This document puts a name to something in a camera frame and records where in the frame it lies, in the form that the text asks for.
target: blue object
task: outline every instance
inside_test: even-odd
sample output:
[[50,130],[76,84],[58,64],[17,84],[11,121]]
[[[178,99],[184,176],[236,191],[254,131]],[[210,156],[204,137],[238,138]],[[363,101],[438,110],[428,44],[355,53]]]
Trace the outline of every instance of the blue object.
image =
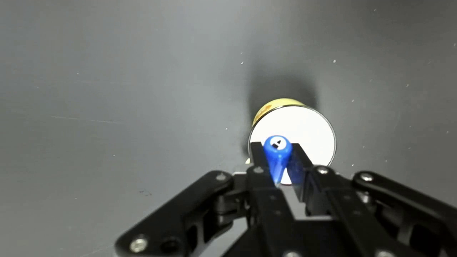
[[284,136],[276,134],[266,140],[263,150],[268,161],[271,178],[274,184],[278,184],[291,156],[291,143]]

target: screw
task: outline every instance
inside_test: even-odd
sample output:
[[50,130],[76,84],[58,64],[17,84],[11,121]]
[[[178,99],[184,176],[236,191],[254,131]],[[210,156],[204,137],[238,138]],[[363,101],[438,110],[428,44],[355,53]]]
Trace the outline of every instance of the screw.
[[136,238],[136,240],[133,240],[131,243],[130,243],[130,250],[133,251],[133,253],[141,253],[141,251],[144,251],[146,250],[146,247],[147,247],[147,241],[146,241],[146,238]]
[[218,176],[216,176],[216,180],[217,181],[224,181],[224,180],[227,180],[227,176],[224,173],[220,173]]
[[261,174],[263,173],[263,167],[260,167],[260,166],[254,167],[254,173]]
[[328,170],[327,170],[325,167],[320,167],[320,168],[317,168],[317,171],[318,171],[320,174],[327,174],[327,173],[328,173]]
[[381,250],[381,251],[375,253],[375,257],[395,257],[395,254],[385,251],[385,250]]
[[368,173],[360,174],[360,178],[361,178],[363,181],[373,181],[373,176],[368,174]]
[[301,257],[297,251],[286,251],[283,257]]

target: cylindrical object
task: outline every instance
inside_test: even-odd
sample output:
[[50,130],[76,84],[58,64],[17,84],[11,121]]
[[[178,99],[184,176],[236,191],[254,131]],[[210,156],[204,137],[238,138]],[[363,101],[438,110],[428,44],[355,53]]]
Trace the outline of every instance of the cylindrical object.
[[268,161],[271,178],[274,184],[278,184],[291,156],[291,144],[286,137],[276,134],[266,140],[263,150]]
[[[266,144],[270,136],[284,136],[298,143],[313,164],[328,166],[335,150],[335,137],[328,120],[317,110],[294,99],[276,99],[266,103],[253,120],[251,141]],[[290,184],[284,173],[281,184]]]

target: blue cap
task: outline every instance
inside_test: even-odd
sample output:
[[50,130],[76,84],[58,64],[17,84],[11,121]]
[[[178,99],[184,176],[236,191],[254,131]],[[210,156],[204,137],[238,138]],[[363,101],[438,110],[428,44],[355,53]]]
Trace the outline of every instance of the blue cap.
[[291,156],[291,143],[284,136],[276,134],[266,140],[263,150],[268,161],[271,178],[274,184],[278,184]]

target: gray surface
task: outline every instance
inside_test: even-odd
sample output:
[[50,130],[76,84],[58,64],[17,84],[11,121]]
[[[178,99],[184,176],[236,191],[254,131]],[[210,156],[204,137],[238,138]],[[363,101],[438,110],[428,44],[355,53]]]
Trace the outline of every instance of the gray surface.
[[243,163],[251,110],[276,96],[331,120],[344,176],[457,204],[455,26],[454,0],[1,0],[0,256],[113,256]]

